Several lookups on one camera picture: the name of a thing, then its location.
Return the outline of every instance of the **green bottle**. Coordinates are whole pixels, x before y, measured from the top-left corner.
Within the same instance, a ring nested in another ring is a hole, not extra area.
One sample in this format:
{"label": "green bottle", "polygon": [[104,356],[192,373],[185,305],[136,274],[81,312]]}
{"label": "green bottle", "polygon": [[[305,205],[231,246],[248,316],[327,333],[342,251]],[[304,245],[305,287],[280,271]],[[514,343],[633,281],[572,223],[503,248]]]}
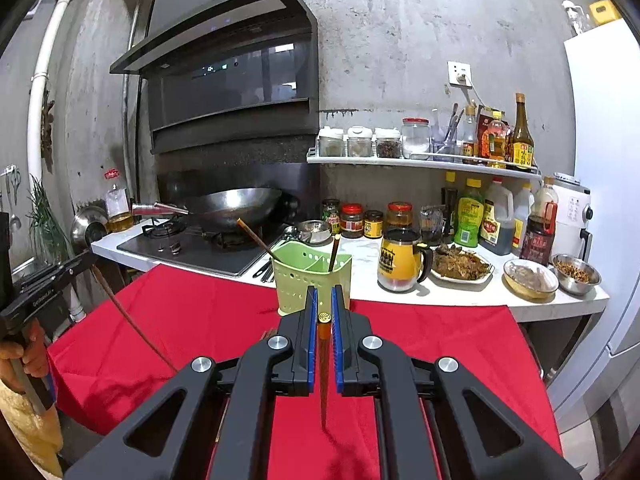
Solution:
{"label": "green bottle", "polygon": [[480,191],[482,181],[466,180],[465,190],[458,200],[458,228],[453,241],[465,247],[478,246],[478,231],[484,214],[484,196]]}

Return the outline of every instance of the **red tablecloth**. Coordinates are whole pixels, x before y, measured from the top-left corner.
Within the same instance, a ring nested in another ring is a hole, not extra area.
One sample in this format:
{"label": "red tablecloth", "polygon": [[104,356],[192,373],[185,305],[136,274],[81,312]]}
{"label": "red tablecloth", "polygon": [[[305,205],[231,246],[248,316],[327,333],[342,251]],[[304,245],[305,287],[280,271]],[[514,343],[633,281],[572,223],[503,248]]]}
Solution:
{"label": "red tablecloth", "polygon": [[[273,289],[165,266],[137,279],[118,298],[177,368],[194,356],[222,361],[242,355],[280,319]],[[410,356],[455,356],[561,452],[545,388],[508,308],[370,301],[351,301],[351,307],[369,317],[374,333]],[[50,346],[49,355],[58,407],[101,434],[171,376],[110,301]],[[372,400],[339,397],[333,385],[329,391],[327,431],[320,425],[318,394],[278,398],[270,478],[379,477]]]}

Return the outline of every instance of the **white marble countertop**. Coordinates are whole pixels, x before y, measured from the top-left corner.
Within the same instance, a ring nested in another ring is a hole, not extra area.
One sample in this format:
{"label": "white marble countertop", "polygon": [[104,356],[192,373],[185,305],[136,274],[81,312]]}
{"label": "white marble countertop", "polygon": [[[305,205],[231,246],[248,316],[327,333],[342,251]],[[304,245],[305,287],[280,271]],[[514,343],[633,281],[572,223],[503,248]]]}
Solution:
{"label": "white marble countertop", "polygon": [[[121,243],[139,235],[142,225],[138,224],[121,233],[112,233],[102,240],[92,244],[95,254],[114,260],[133,269],[148,271],[161,263],[158,260],[126,253],[117,249]],[[483,247],[474,249],[479,256],[494,264],[494,272],[489,280],[482,285],[458,285],[439,280],[430,274],[422,283],[416,285],[414,290],[402,294],[388,292],[378,285],[378,252],[381,240],[369,240],[357,238],[340,240],[339,253],[351,254],[353,263],[351,267],[351,298],[354,300],[382,301],[385,303],[429,304],[447,306],[483,306],[483,305],[507,305],[517,322],[539,321],[545,319],[561,319],[564,317],[583,316],[595,314],[604,310],[609,296],[600,287],[596,286],[587,296],[576,298],[565,293],[560,288],[548,300],[540,303],[524,300],[516,296],[504,284],[502,268],[507,260],[515,258],[514,255],[497,256]],[[327,253],[331,252],[331,244],[316,248]],[[237,278],[223,276],[214,272],[188,269],[183,266],[173,265],[179,269],[199,272],[236,280],[243,283],[251,283],[257,286],[275,287],[274,283],[262,283],[260,277],[252,278],[255,271],[263,266],[269,257],[265,254],[247,272]]]}

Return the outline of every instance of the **human hand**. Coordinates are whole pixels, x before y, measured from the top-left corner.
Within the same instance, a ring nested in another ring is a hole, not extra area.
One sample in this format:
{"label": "human hand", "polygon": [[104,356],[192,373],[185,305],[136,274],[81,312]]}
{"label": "human hand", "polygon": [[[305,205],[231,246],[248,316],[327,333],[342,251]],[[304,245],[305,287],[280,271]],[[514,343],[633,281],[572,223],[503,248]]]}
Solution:
{"label": "human hand", "polygon": [[26,336],[29,343],[26,349],[11,341],[0,342],[0,380],[16,392],[23,392],[24,387],[15,376],[10,359],[22,359],[24,372],[33,377],[41,378],[49,373],[44,330],[37,319],[29,326]]}

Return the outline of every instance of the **electrical socket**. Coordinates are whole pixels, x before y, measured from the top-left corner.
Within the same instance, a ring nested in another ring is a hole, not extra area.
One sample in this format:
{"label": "electrical socket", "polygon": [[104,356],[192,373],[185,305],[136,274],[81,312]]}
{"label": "electrical socket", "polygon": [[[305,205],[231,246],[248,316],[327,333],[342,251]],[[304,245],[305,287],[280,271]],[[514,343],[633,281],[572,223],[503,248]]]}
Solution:
{"label": "electrical socket", "polygon": [[[471,88],[471,65],[457,61],[447,61],[447,68],[449,69],[449,84]],[[461,75],[465,76],[462,81],[458,79]]]}

